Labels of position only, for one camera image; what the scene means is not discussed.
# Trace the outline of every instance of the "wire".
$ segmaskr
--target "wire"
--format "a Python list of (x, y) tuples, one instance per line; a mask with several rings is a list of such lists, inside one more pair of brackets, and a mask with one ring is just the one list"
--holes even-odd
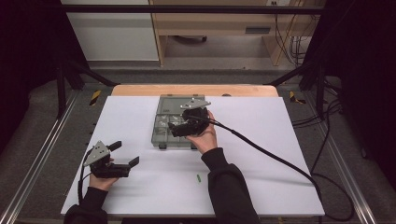
[(233, 130), (233, 129), (228, 128), (227, 126), (221, 124), (220, 122), (218, 122), (218, 121), (216, 121), (216, 120), (214, 120), (214, 119), (202, 119), (202, 118), (195, 117), (195, 116), (189, 116), (189, 118), (204, 120), (204, 121), (207, 121), (207, 122), (209, 122), (209, 123), (211, 123), (211, 124), (213, 124), (213, 125), (219, 126), (220, 128), (223, 128), (223, 129), (225, 129), (225, 130), (231, 132), (232, 134), (236, 135), (237, 137), (239, 137), (240, 139), (242, 139), (243, 141), (245, 141), (246, 143), (248, 143), (248, 144), (251, 145), (252, 147), (258, 149), (260, 152), (262, 152), (262, 153), (264, 153), (265, 155), (267, 155), (268, 157), (270, 157), (270, 158), (272, 158), (272, 159), (274, 159), (274, 160), (276, 160), (276, 161), (279, 161), (279, 162), (284, 163), (285, 165), (289, 166), (291, 169), (293, 169), (293, 170), (297, 171), (298, 173), (300, 173), (301, 175), (305, 176), (305, 177), (314, 185), (314, 187), (315, 187), (315, 189), (316, 189), (316, 191), (317, 191), (318, 197), (319, 197), (319, 199), (321, 200), (320, 190), (319, 190), (319, 188), (318, 188), (318, 184), (316, 183), (316, 181), (315, 181), (310, 175), (308, 175), (306, 172), (304, 172), (303, 170), (301, 170), (301, 169), (298, 168), (297, 166), (291, 164), (291, 163), (288, 162), (288, 161), (283, 160), (282, 158), (280, 158), (280, 157), (278, 157), (278, 156), (272, 154), (271, 152), (265, 150), (264, 148), (259, 147), (258, 145), (256, 145), (256, 144), (253, 143), (252, 141), (250, 141), (248, 138), (246, 138), (246, 137), (245, 137), (244, 135), (242, 135), (241, 133), (239, 133), (239, 132), (237, 132), (237, 131), (235, 131), (235, 130)]
[(310, 33), (305, 37), (305, 39), (303, 39), (303, 36), (304, 36), (305, 32), (312, 26), (312, 24), (314, 24), (313, 26), (316, 27), (317, 23), (318, 23), (318, 17), (316, 17), (315, 15), (311, 15), (311, 21), (305, 27), (301, 36), (291, 36), (290, 37), (289, 53), (290, 53), (290, 57), (292, 59), (294, 59), (294, 63), (296, 65), (302, 64), (302, 63), (299, 63), (299, 60), (300, 59), (303, 60), (305, 57), (305, 54), (306, 54), (306, 50), (301, 46), (301, 42), (307, 40), (308, 37), (312, 35), (312, 33), (314, 32), (315, 29), (311, 29)]
[[(323, 113), (329, 113), (329, 115), (332, 115), (332, 114), (340, 111), (340, 108), (337, 108), (337, 109), (333, 110), (334, 108), (336, 108), (339, 105), (340, 105), (340, 103), (338, 103), (336, 105), (333, 105), (333, 106), (330, 106), (328, 108), (328, 110), (324, 111)], [(318, 121), (316, 123), (309, 124), (311, 121), (316, 120), (316, 119), (319, 119), (318, 115), (314, 115), (314, 116), (309, 117), (307, 119), (298, 119), (298, 120), (292, 121), (291, 123), (292, 123), (294, 128), (303, 128), (303, 127), (312, 126), (313, 124), (319, 124), (319, 123), (322, 122), (322, 120), (321, 120), (321, 121)]]
[(310, 127), (310, 126), (314, 126), (314, 125), (316, 125), (316, 124), (320, 124), (321, 122), (322, 122), (322, 121), (318, 121), (318, 122), (316, 122), (316, 123), (306, 124), (305, 126), (294, 127), (294, 129), (307, 128), (307, 127)]
[(279, 31), (278, 22), (277, 22), (277, 14), (275, 14), (275, 39), (276, 39), (276, 43), (279, 45), (280, 49), (285, 54), (288, 61), (290, 63), (294, 63), (294, 61), (292, 60), (292, 58), (289, 56), (288, 52), (286, 51), (286, 46), (285, 46), (286, 40), (283, 41), (282, 34)]
[[(332, 101), (331, 103), (329, 103), (328, 108), (327, 108), (327, 110), (326, 110), (326, 112), (325, 112), (328, 129), (327, 129), (327, 132), (326, 132), (326, 134), (325, 134), (325, 138), (324, 138), (324, 140), (323, 140), (323, 142), (322, 142), (322, 144), (321, 144), (321, 146), (320, 146), (318, 155), (317, 155), (316, 158), (315, 158), (315, 161), (314, 161), (314, 164), (313, 164), (313, 166), (312, 166), (312, 168), (311, 168), (310, 173), (311, 173), (312, 176), (317, 176), (317, 177), (320, 177), (320, 178), (323, 178), (323, 179), (329, 181), (330, 183), (332, 183), (333, 185), (335, 185), (338, 189), (340, 189), (340, 190), (346, 195), (346, 198), (348, 199), (349, 204), (350, 204), (350, 207), (351, 207), (350, 213), (349, 213), (349, 215), (348, 215), (347, 217), (345, 217), (345, 218), (340, 218), (340, 217), (333, 217), (333, 216), (331, 216), (331, 215), (329, 215), (329, 214), (325, 214), (325, 217), (328, 217), (328, 218), (330, 218), (330, 219), (332, 219), (332, 220), (344, 222), (344, 221), (349, 221), (349, 220), (352, 219), (353, 216), (354, 216), (353, 201), (352, 201), (352, 199), (350, 198), (349, 194), (348, 194), (341, 186), (339, 186), (337, 183), (335, 183), (335, 181), (331, 180), (329, 177), (327, 177), (327, 176), (325, 176), (325, 175), (321, 175), (321, 174), (318, 174), (318, 173), (315, 173), (315, 172), (314, 172), (314, 171), (315, 171), (315, 168), (316, 168), (316, 166), (317, 166), (317, 164), (318, 164), (318, 160), (319, 160), (319, 158), (320, 158), (320, 156), (321, 156), (321, 154), (322, 154), (322, 152), (323, 152), (324, 146), (325, 146), (325, 144), (326, 144), (326, 142), (327, 142), (327, 139), (329, 138), (329, 134), (330, 134), (330, 115), (340, 110), (340, 109), (333, 110), (334, 108), (336, 108), (336, 107), (339, 106), (339, 105), (340, 105), (339, 99), (336, 99), (336, 100)], [(309, 118), (309, 119), (307, 119), (307, 120), (311, 120), (311, 121), (312, 121), (313, 118), (318, 119), (318, 116), (311, 117), (311, 118)]]
[(87, 160), (87, 158), (91, 154), (91, 152), (92, 152), (92, 149), (87, 151), (87, 153), (84, 156), (84, 160), (82, 161), (82, 164), (81, 164), (81, 170), (79, 173), (79, 181), (78, 181), (78, 186), (77, 186), (78, 203), (82, 202), (82, 185), (84, 183), (84, 179), (88, 176), (88, 175), (86, 175), (85, 177), (83, 177), (84, 176), (84, 162)]
[[(331, 183), (333, 183), (337, 188), (339, 188), (339, 189), (346, 195), (346, 197), (347, 197), (347, 199), (348, 199), (348, 201), (349, 201), (350, 207), (351, 207), (351, 212), (350, 212), (350, 214), (348, 215), (348, 217), (345, 217), (345, 218), (333, 217), (333, 216), (330, 216), (329, 214), (326, 214), (326, 213), (325, 213), (325, 217), (328, 217), (328, 218), (330, 218), (330, 219), (332, 219), (332, 220), (335, 220), (335, 221), (344, 222), (344, 221), (349, 221), (349, 220), (352, 219), (353, 216), (354, 216), (354, 210), (353, 210), (353, 202), (352, 202), (352, 199), (350, 198), (350, 196), (348, 195), (348, 193), (347, 193), (344, 189), (342, 189), (337, 183), (335, 183), (335, 182), (334, 182), (333, 180), (331, 180), (329, 177), (327, 177), (327, 176), (325, 176), (325, 175), (313, 173), (313, 171), (314, 171), (314, 169), (315, 169), (315, 166), (316, 166), (316, 164), (317, 164), (317, 162), (318, 162), (318, 158), (320, 157), (321, 152), (323, 151), (324, 144), (326, 143), (327, 138), (328, 138), (328, 136), (329, 136), (329, 130), (330, 130), (329, 117), (330, 117), (330, 114), (332, 113), (332, 109), (333, 109), (333, 108), (335, 108), (336, 106), (340, 105), (339, 103), (336, 104), (336, 105), (332, 105), (332, 104), (335, 104), (335, 102), (338, 102), (338, 99), (332, 101), (332, 102), (329, 104), (329, 106), (328, 106), (326, 115), (327, 115), (327, 121), (328, 121), (328, 127), (329, 127), (329, 128), (328, 128), (328, 131), (327, 131), (327, 133), (326, 133), (325, 140), (323, 141), (323, 143), (322, 143), (322, 145), (321, 145), (321, 147), (320, 147), (319, 154), (318, 154), (317, 157), (316, 157), (314, 166), (313, 166), (313, 168), (311, 169), (311, 172), (310, 172), (310, 173), (311, 173), (312, 176), (318, 176), (318, 177), (321, 177), (321, 178), (324, 178), (324, 179), (330, 181)], [(268, 157), (270, 157), (270, 158), (272, 158), (272, 159), (274, 159), (274, 160), (276, 160), (276, 161), (279, 161), (279, 162), (281, 162), (281, 163), (283, 163), (283, 164), (289, 166), (291, 169), (293, 169), (293, 170), (297, 171), (298, 173), (300, 173), (301, 175), (305, 176), (305, 177), (314, 185), (314, 187), (315, 187), (315, 189), (316, 189), (316, 191), (317, 191), (319, 200), (322, 202), (321, 192), (320, 192), (320, 188), (319, 188), (319, 186), (318, 186), (318, 183), (315, 181), (315, 179), (314, 179), (312, 176), (308, 175), (306, 172), (304, 172), (303, 170), (301, 170), (301, 169), (298, 168), (297, 166), (291, 164), (291, 163), (288, 162), (288, 161), (285, 161), (285, 160), (279, 158), (278, 156), (272, 154), (271, 152), (265, 150), (264, 148), (259, 147), (258, 145), (256, 145), (255, 143), (253, 143), (252, 141), (250, 141), (249, 139), (247, 139), (247, 138), (246, 138), (244, 135), (242, 135), (241, 133), (239, 133), (239, 132), (237, 132), (237, 131), (235, 131), (235, 130), (233, 130), (233, 129), (230, 129), (230, 128), (228, 128), (228, 127), (226, 127), (225, 125), (221, 124), (220, 122), (218, 122), (218, 121), (216, 121), (216, 120), (214, 120), (214, 119), (202, 119), (202, 118), (200, 118), (200, 117), (195, 117), (195, 116), (189, 116), (189, 118), (207, 121), (207, 122), (209, 122), (209, 123), (211, 123), (211, 124), (213, 124), (213, 125), (219, 126), (220, 128), (223, 128), (223, 129), (225, 129), (225, 130), (231, 132), (232, 134), (236, 135), (237, 137), (239, 137), (240, 139), (242, 139), (243, 141), (245, 141), (246, 143), (248, 143), (248, 144), (251, 145), (252, 147), (258, 149), (260, 152), (262, 152), (262, 153), (264, 153), (265, 155), (267, 155)], [(322, 223), (322, 217), (318, 217), (318, 223)]]

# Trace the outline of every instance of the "black cable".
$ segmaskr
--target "black cable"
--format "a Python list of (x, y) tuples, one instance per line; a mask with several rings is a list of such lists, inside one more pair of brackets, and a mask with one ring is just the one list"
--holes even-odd
[(303, 170), (301, 170), (301, 169), (298, 168), (297, 166), (293, 165), (292, 163), (290, 163), (290, 162), (288, 162), (288, 161), (283, 160), (282, 158), (280, 158), (280, 157), (278, 157), (278, 156), (272, 154), (271, 152), (265, 150), (264, 148), (259, 147), (258, 145), (256, 145), (256, 144), (253, 143), (252, 141), (250, 141), (248, 138), (246, 138), (246, 137), (245, 137), (244, 135), (242, 135), (241, 133), (239, 133), (239, 132), (237, 132), (237, 131), (235, 131), (235, 130), (232, 130), (232, 129), (228, 128), (228, 127), (226, 127), (225, 125), (221, 124), (220, 122), (218, 122), (218, 121), (216, 121), (216, 120), (214, 120), (214, 119), (202, 119), (202, 118), (195, 117), (195, 116), (189, 116), (189, 118), (204, 120), (204, 121), (207, 121), (207, 122), (209, 122), (209, 123), (211, 123), (211, 124), (214, 124), (214, 125), (216, 125), (216, 126), (219, 126), (220, 128), (223, 128), (223, 129), (225, 129), (225, 130), (231, 132), (232, 134), (236, 135), (237, 137), (239, 137), (240, 139), (242, 139), (243, 141), (245, 141), (246, 143), (248, 143), (248, 144), (251, 145), (252, 147), (258, 149), (260, 152), (262, 152), (262, 153), (264, 153), (265, 155), (267, 155), (268, 157), (270, 157), (270, 158), (272, 158), (272, 159), (274, 159), (274, 160), (276, 160), (276, 161), (279, 161), (279, 162), (281, 162), (281, 163), (283, 163), (283, 164), (289, 166), (291, 169), (293, 169), (293, 170), (297, 171), (298, 173), (300, 173), (301, 175), (305, 176), (305, 177), (314, 185), (314, 187), (315, 187), (315, 189), (316, 189), (316, 191), (317, 191), (318, 197), (319, 197), (319, 199), (320, 199), (320, 201), (321, 201), (321, 194), (320, 194), (320, 190), (319, 190), (319, 188), (318, 188), (318, 184), (316, 183), (316, 181), (315, 181), (310, 175), (308, 175), (306, 172), (304, 172)]
[(91, 154), (92, 149), (90, 149), (89, 151), (87, 151), (87, 153), (84, 156), (84, 160), (82, 161), (81, 164), (81, 171), (79, 173), (79, 181), (78, 181), (78, 186), (77, 186), (77, 194), (78, 194), (78, 203), (82, 202), (82, 184), (84, 183), (84, 179), (88, 176), (86, 175), (84, 176), (84, 162), (87, 160), (88, 156)]
[[(330, 107), (332, 106), (332, 104), (334, 102), (335, 101), (332, 101), (331, 103), (329, 103), (327, 111), (329, 111)], [(329, 134), (330, 134), (330, 118), (329, 118), (329, 116), (330, 116), (330, 113), (326, 113), (327, 131), (326, 131), (326, 134), (324, 136), (324, 140), (323, 140), (323, 142), (322, 142), (322, 144), (320, 146), (319, 153), (318, 153), (318, 155), (315, 158), (314, 164), (312, 165), (311, 174), (314, 173), (314, 170), (315, 170), (315, 168), (316, 168), (316, 166), (318, 164), (318, 160), (319, 160), (319, 158), (321, 156), (321, 153), (323, 152), (324, 146), (325, 146), (325, 144), (327, 142), (327, 139), (329, 138)]]
[(318, 155), (317, 155), (316, 158), (315, 158), (315, 162), (314, 162), (314, 165), (313, 165), (312, 168), (311, 168), (310, 173), (311, 173), (312, 176), (318, 176), (318, 177), (321, 177), (321, 178), (324, 178), (324, 179), (328, 180), (329, 182), (331, 182), (332, 184), (334, 184), (337, 188), (339, 188), (339, 189), (346, 195), (346, 198), (348, 199), (349, 204), (350, 204), (350, 207), (351, 207), (350, 213), (349, 213), (349, 215), (348, 215), (347, 217), (345, 217), (345, 218), (340, 218), (340, 217), (333, 217), (333, 216), (330, 216), (329, 214), (325, 214), (326, 217), (328, 217), (328, 218), (330, 218), (330, 219), (332, 219), (332, 220), (340, 221), (340, 222), (345, 222), (345, 221), (349, 221), (349, 220), (352, 219), (353, 216), (354, 216), (354, 210), (353, 210), (354, 205), (353, 205), (353, 201), (352, 201), (352, 199), (350, 198), (349, 194), (348, 194), (343, 188), (341, 188), (341, 186), (339, 186), (337, 183), (335, 183), (335, 181), (331, 180), (329, 177), (314, 172), (314, 170), (315, 170), (315, 168), (316, 168), (316, 166), (317, 166), (317, 164), (318, 164), (318, 160), (319, 160), (319, 158), (320, 158), (320, 156), (321, 156), (321, 153), (323, 152), (324, 146), (325, 146), (325, 144), (326, 144), (326, 142), (327, 142), (327, 139), (329, 138), (329, 134), (330, 134), (330, 114), (331, 114), (331, 110), (332, 110), (332, 104), (334, 104), (334, 103), (337, 102), (337, 101), (338, 101), (338, 99), (332, 101), (332, 102), (328, 105), (328, 109), (327, 109), (327, 113), (326, 113), (327, 132), (326, 132), (326, 134), (325, 134), (325, 138), (324, 138), (324, 140), (323, 140), (323, 142), (322, 142), (322, 145), (320, 146), (319, 153), (318, 153)]
[(314, 126), (314, 125), (316, 125), (316, 124), (320, 124), (322, 122), (322, 120), (321, 121), (318, 121), (318, 122), (316, 122), (316, 123), (310, 123), (310, 124), (306, 124), (305, 126), (297, 126), (297, 127), (293, 127), (294, 129), (302, 129), (302, 128), (307, 128), (307, 127), (310, 127), (310, 126)]
[[(331, 106), (331, 107), (329, 107), (328, 110), (324, 111), (323, 113), (325, 113), (325, 114), (326, 114), (326, 113), (329, 113), (330, 115), (332, 115), (332, 114), (336, 113), (337, 111), (339, 111), (339, 109), (333, 110), (334, 108), (336, 108), (336, 107), (339, 106), (339, 105), (340, 105), (340, 103), (338, 103), (338, 104), (336, 104), (336, 105), (334, 105), (334, 106)], [(307, 118), (307, 119), (297, 119), (297, 120), (292, 121), (291, 123), (292, 123), (292, 126), (293, 126), (294, 128), (301, 128), (301, 127), (297, 127), (297, 126), (300, 126), (300, 125), (303, 125), (303, 124), (308, 124), (308, 123), (310, 123), (311, 121), (316, 120), (316, 119), (319, 119), (319, 116), (318, 116), (318, 115), (314, 115), (314, 116), (309, 117), (309, 118)]]
[(288, 61), (290, 63), (294, 63), (293, 60), (290, 58), (289, 54), (287, 53), (285, 42), (283, 42), (282, 34), (279, 31), (278, 24), (277, 24), (277, 14), (275, 14), (275, 40), (276, 40), (276, 43), (279, 45), (280, 49), (282, 50), (282, 52), (285, 54)]
[(292, 37), (290, 38), (289, 53), (290, 53), (290, 56), (294, 58), (295, 63), (298, 64), (298, 65), (301, 65), (301, 64), (302, 64), (302, 63), (299, 63), (298, 60), (304, 59), (305, 54), (306, 54), (306, 52), (300, 52), (300, 49), (303, 48), (303, 47), (301, 47), (301, 42), (302, 42), (302, 41), (303, 41), (303, 40), (301, 39), (300, 36), (292, 36)]
[(85, 178), (87, 178), (90, 174), (92, 174), (92, 173), (85, 175), (84, 178), (82, 178), (82, 180), (85, 180)]
[[(329, 129), (328, 129), (328, 131), (327, 131), (325, 140), (324, 140), (323, 143), (322, 143), (322, 146), (321, 146), (321, 148), (320, 148), (319, 154), (317, 155), (317, 158), (316, 158), (316, 161), (315, 161), (315, 166), (316, 166), (316, 163), (318, 162), (318, 158), (320, 157), (321, 152), (323, 151), (324, 144), (326, 143), (326, 140), (327, 140), (327, 138), (328, 138), (328, 136), (329, 136), (329, 130), (330, 130), (329, 116), (330, 116), (330, 114), (331, 114), (332, 108), (336, 107), (336, 105), (334, 105), (334, 106), (332, 107), (332, 104), (334, 104), (334, 103), (337, 102), (337, 101), (338, 101), (338, 99), (332, 101), (332, 102), (329, 104), (329, 106), (328, 106), (326, 115), (327, 115), (327, 122), (328, 122), (328, 127), (329, 127)], [(314, 171), (314, 169), (315, 169), (315, 166), (313, 167), (313, 169), (311, 169), (311, 175), (312, 175), (312, 176), (310, 176), (310, 175), (308, 175), (306, 172), (304, 172), (303, 170), (301, 170), (300, 168), (298, 168), (298, 167), (296, 167), (295, 165), (291, 164), (290, 162), (285, 161), (285, 160), (279, 158), (278, 156), (272, 154), (271, 152), (265, 150), (265, 149), (262, 148), (262, 147), (259, 147), (258, 145), (256, 145), (255, 143), (253, 143), (253, 142), (251, 142), (249, 139), (247, 139), (247, 138), (246, 138), (244, 135), (242, 135), (241, 133), (239, 133), (239, 132), (237, 132), (237, 131), (235, 131), (235, 130), (232, 130), (232, 129), (228, 128), (228, 127), (226, 127), (225, 125), (221, 124), (220, 122), (218, 122), (218, 121), (216, 121), (216, 120), (214, 120), (214, 119), (202, 119), (202, 118), (195, 117), (195, 116), (189, 116), (189, 118), (208, 121), (209, 123), (211, 123), (211, 124), (213, 124), (213, 125), (219, 126), (220, 128), (223, 128), (223, 129), (225, 129), (225, 130), (231, 132), (232, 134), (236, 135), (237, 137), (239, 137), (240, 139), (242, 139), (243, 141), (245, 141), (246, 143), (248, 143), (248, 144), (251, 145), (252, 147), (258, 149), (260, 152), (262, 152), (262, 153), (264, 153), (265, 155), (267, 155), (268, 157), (270, 157), (270, 158), (272, 158), (272, 159), (274, 159), (274, 160), (276, 160), (276, 161), (279, 161), (279, 162), (281, 162), (281, 163), (283, 163), (283, 164), (289, 166), (289, 167), (292, 168), (293, 170), (295, 170), (295, 171), (297, 171), (298, 173), (300, 173), (301, 175), (305, 176), (305, 177), (314, 185), (314, 187), (315, 187), (315, 189), (316, 189), (316, 191), (317, 191), (319, 200), (320, 200), (321, 202), (322, 202), (322, 198), (321, 198), (321, 192), (320, 192), (319, 186), (318, 186), (317, 182), (315, 181), (315, 179), (314, 179), (312, 176), (318, 176), (318, 177), (321, 177), (321, 178), (324, 178), (324, 179), (330, 181), (331, 183), (333, 183), (337, 188), (339, 188), (339, 189), (346, 195), (346, 197), (347, 197), (347, 199), (349, 200), (349, 203), (350, 203), (352, 209), (351, 209), (351, 212), (350, 212), (349, 216), (346, 217), (346, 218), (333, 217), (333, 216), (330, 216), (330, 215), (328, 215), (328, 214), (326, 214), (326, 213), (325, 213), (325, 217), (328, 217), (328, 218), (330, 218), (330, 219), (333, 219), (333, 220), (335, 220), (335, 221), (340, 221), (340, 222), (349, 221), (350, 219), (353, 218), (353, 215), (354, 215), (354, 211), (353, 211), (353, 202), (352, 202), (352, 199), (350, 198), (350, 196), (348, 195), (348, 193), (347, 193), (344, 189), (342, 189), (337, 183), (335, 183), (333, 180), (331, 180), (329, 177), (327, 177), (327, 176), (325, 176), (325, 175), (313, 173), (313, 171)], [(321, 222), (322, 222), (322, 217), (318, 217), (318, 223), (321, 223)]]

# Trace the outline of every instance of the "cabinet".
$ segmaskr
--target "cabinet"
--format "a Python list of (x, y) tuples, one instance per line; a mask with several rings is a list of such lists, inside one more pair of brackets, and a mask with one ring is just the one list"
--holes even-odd
[[(65, 4), (147, 5), (145, 0), (62, 0)], [(87, 61), (158, 61), (149, 13), (67, 13)]]
[[(267, 6), (267, 0), (149, 0), (151, 5), (204, 6)], [(290, 7), (324, 6), (324, 0), (291, 0)], [(289, 36), (311, 36), (318, 16), (310, 15), (248, 15), (248, 14), (152, 14), (160, 63), (169, 35), (260, 35), (271, 55), (273, 65), (279, 65), (281, 47), (276, 42), (276, 27), (287, 48)]]

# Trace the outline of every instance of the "metal bracket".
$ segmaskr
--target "metal bracket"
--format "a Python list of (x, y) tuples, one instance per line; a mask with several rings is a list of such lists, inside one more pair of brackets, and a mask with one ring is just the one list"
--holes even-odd
[(87, 160), (84, 162), (84, 166), (89, 166), (96, 161), (99, 161), (103, 157), (110, 154), (110, 149), (108, 149), (102, 141), (98, 141), (96, 145), (92, 148), (91, 154), (88, 156)]
[(182, 109), (195, 109), (195, 108), (206, 106), (206, 105), (211, 105), (211, 103), (208, 102), (208, 101), (205, 101), (205, 100), (196, 100), (196, 99), (192, 98), (186, 104), (181, 105), (180, 108), (182, 108)]

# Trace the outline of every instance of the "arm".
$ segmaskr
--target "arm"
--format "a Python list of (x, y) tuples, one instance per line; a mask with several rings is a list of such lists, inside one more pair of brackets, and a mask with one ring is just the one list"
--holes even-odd
[(118, 178), (97, 178), (90, 175), (90, 186), (80, 205), (73, 205), (64, 217), (65, 224), (107, 223), (107, 212), (102, 210), (108, 190)]
[(259, 224), (241, 171), (229, 164), (218, 147), (214, 125), (210, 124), (200, 136), (187, 136), (203, 154), (202, 160), (210, 170), (208, 190), (220, 224)]

